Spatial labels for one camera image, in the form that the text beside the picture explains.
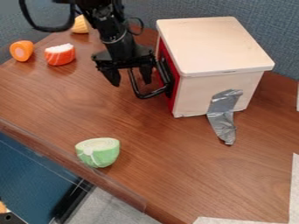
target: wooden box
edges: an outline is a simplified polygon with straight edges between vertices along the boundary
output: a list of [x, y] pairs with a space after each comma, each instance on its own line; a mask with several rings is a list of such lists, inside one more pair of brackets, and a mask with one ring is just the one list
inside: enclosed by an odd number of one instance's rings
[[212, 96], [242, 89], [234, 110], [246, 109], [264, 71], [275, 63], [235, 17], [157, 21], [157, 57], [174, 78], [168, 103], [175, 117], [206, 114]]

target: toy fruit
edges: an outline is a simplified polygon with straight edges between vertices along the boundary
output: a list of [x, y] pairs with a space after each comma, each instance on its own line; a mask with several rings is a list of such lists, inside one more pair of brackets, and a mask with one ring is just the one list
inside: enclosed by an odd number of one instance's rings
[[89, 33], [87, 21], [83, 15], [80, 15], [75, 18], [75, 22], [73, 24], [72, 32], [74, 33]]
[[11, 56], [18, 61], [27, 61], [33, 53], [33, 43], [29, 40], [21, 40], [10, 46]]
[[45, 59], [51, 66], [63, 66], [75, 59], [75, 48], [71, 44], [46, 48]]
[[120, 154], [120, 141], [110, 137], [88, 139], [77, 143], [79, 159], [94, 168], [111, 165]]

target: toy orange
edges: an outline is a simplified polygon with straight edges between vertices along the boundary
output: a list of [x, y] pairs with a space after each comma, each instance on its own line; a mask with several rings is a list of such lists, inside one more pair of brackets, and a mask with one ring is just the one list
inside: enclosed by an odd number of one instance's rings
[[29, 40], [21, 40], [10, 46], [11, 56], [18, 61], [27, 61], [33, 53], [33, 43]]
[[75, 18], [75, 22], [72, 27], [74, 33], [88, 33], [87, 21], [83, 15], [79, 15]]
[[75, 49], [71, 44], [57, 45], [45, 49], [45, 59], [51, 66], [63, 66], [75, 59]]

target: box lid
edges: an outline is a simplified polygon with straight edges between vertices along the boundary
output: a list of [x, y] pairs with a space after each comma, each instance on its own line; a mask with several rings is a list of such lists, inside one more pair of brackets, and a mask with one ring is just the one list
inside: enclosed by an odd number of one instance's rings
[[183, 76], [266, 71], [275, 65], [235, 17], [160, 19], [156, 25]]

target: wood grain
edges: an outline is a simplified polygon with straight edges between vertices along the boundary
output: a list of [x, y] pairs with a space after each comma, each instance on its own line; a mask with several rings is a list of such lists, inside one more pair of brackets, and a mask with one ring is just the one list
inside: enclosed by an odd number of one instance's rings
[[[137, 39], [154, 46], [156, 32]], [[67, 42], [77, 60], [48, 66], [44, 49]], [[163, 223], [198, 216], [288, 221], [292, 153], [299, 153], [295, 81], [266, 73], [248, 109], [235, 114], [237, 141], [227, 147], [205, 116], [175, 119], [162, 95], [136, 99], [125, 71], [121, 86], [111, 86], [90, 60], [103, 48], [94, 32], [56, 33], [36, 44], [29, 62], [3, 64], [2, 130], [98, 186], [104, 177], [128, 188], [117, 196], [135, 193]], [[122, 142], [120, 157], [101, 170], [107, 176], [76, 159], [74, 145], [91, 137]]]

